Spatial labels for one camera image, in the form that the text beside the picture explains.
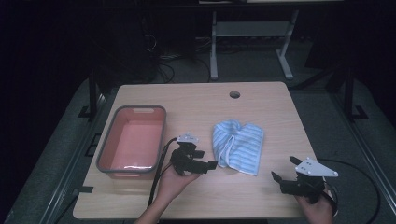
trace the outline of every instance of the hand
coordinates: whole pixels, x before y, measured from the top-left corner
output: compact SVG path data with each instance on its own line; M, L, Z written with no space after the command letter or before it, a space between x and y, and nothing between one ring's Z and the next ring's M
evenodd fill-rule
M175 168L169 163L166 170L161 175L157 197L148 209L137 219L135 224L155 224L172 202L192 181L200 175L179 175Z
M169 163L163 174L161 175L157 197L155 201L162 203L172 202L192 181L197 179L198 174L179 175L171 163Z
M310 204L305 197L294 196L302 207L306 219L310 224L331 224L332 206L323 196L319 196L316 203Z

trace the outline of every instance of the metal bar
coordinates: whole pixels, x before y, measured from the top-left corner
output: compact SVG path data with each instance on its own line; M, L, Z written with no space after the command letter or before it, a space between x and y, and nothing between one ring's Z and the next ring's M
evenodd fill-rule
M285 36L288 21L219 21L216 36Z
M280 65L282 66L282 70L283 70L283 73L285 74L286 79L293 79L293 73L290 70L288 61L286 60L285 56L286 56L286 51L288 50L291 35L293 34L294 24L297 21L298 13L299 13L299 10L293 11L291 18L290 18L289 26L285 33L285 42L281 49L276 50L276 56L279 59Z
M101 94L98 99L98 107L102 108L105 102L106 99ZM96 122L96 120L100 118L99 115L102 112L103 110L99 109L98 116L95 117L94 122L90 122L87 126L87 129L82 135L81 140L79 141L78 146L76 147L76 150L74 151L70 159L70 162L67 164L66 169L64 170L64 174L62 175L61 180L59 181L55 190L52 192L49 204L39 223L54 223L54 221L56 220L56 215L58 214L62 201L64 200L64 196L68 190L70 182L73 179L73 173L78 166L78 159L81 157L82 154L84 154L83 149L87 144L89 144L91 139L89 138L89 136L94 133L96 123L98 123Z
M217 35L217 21L216 21L216 11L213 12L212 21L212 51L210 52L210 78L212 80L217 80L218 75L218 61L216 58L216 35Z

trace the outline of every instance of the wire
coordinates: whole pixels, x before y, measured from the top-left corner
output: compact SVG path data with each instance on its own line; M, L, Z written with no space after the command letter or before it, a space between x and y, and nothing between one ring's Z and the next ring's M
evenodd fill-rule
M166 167L163 169L163 171L161 172L161 174L160 174L160 176L162 176L163 175L163 173L169 168L169 167L171 167L171 165L172 165L172 163L171 162L169 162L169 164L168 165L166 165Z
M328 186L330 187L331 192L332 192L332 196L334 197L334 201L335 201L336 203L338 203L338 195L337 195L337 192L335 191L334 186L331 185L331 184L329 184L327 181L323 181L323 182L324 182L326 185L328 185Z
M235 54L242 51L242 46L233 39L224 39L216 42L218 42L218 54Z
M368 176L361 168L359 168L359 167L357 167L357 166L355 166L355 165L353 165L353 164L347 163L347 162L345 162L345 161L328 160L328 159L321 159L321 158L318 158L318 161L338 162L338 163L341 163L341 164L344 164L344 165L346 165L346 166L350 166L350 167L356 169L357 171L361 172L364 176L367 177L367 179L368 179L368 180L371 182L371 184L373 185L373 187L374 187L374 189L375 189L375 193L376 193L376 208L375 208L375 212L374 212L373 215L370 217L370 219L367 221L367 224L373 223L374 220L376 219L376 217L378 216L379 209L380 209L380 206L381 206L381 195L380 195L380 193L379 193L379 189L378 189L378 187L376 186L374 180L373 180L370 176Z
M204 67L206 68L207 73L208 73L207 82L210 82L211 76L210 76L210 68L209 68L209 66L207 66L207 64L203 60L201 60L199 58L195 58L194 60L197 61L197 62L200 62L200 63L202 63L204 65Z
M168 77L168 75L166 75L166 73L163 71L163 69L161 69L161 66L168 67L172 71L172 76ZM175 77L175 69L172 66L165 64L165 63L159 64L158 72L160 73L161 77L163 78L163 83L169 83L169 82L173 81L173 78Z
M180 57L182 57L181 54L172 54L172 55L162 55L162 56L160 56L160 59L165 60L165 61L167 61L167 60L172 61L172 60L180 58Z
M196 52L200 52L203 51L205 49L208 49L210 47L210 44L212 43L211 38L209 37L202 37L202 38L196 38L196 41L204 41L204 44L201 44L199 46L195 46L195 51Z
M145 37L151 37L154 40L154 44L152 47L148 49L149 52L154 51L155 47L157 47L157 38L154 35L145 35Z
M161 177L161 169L163 168L163 160L165 159L166 152L168 151L169 145L171 145L171 143L175 142L176 140L177 138L172 138L165 145L165 147L163 147L163 153L161 154L160 160L158 161L157 171L155 173L154 180L152 181L151 192L149 194L149 199L148 199L148 207L152 204L152 200L154 198L154 192L155 189L157 188L158 180L160 180Z

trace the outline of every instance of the pink plastic tub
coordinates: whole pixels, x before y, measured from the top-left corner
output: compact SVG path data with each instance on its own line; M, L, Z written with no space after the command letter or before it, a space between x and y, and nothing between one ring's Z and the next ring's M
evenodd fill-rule
M166 111L159 105L119 108L107 131L97 168L111 178L154 177L165 117Z

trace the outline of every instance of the towel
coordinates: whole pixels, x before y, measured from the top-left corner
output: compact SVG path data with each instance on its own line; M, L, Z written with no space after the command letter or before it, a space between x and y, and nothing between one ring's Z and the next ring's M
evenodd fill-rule
M215 125L213 151L220 167L231 167L248 175L257 175L262 154L264 130L252 123L241 126L229 119Z

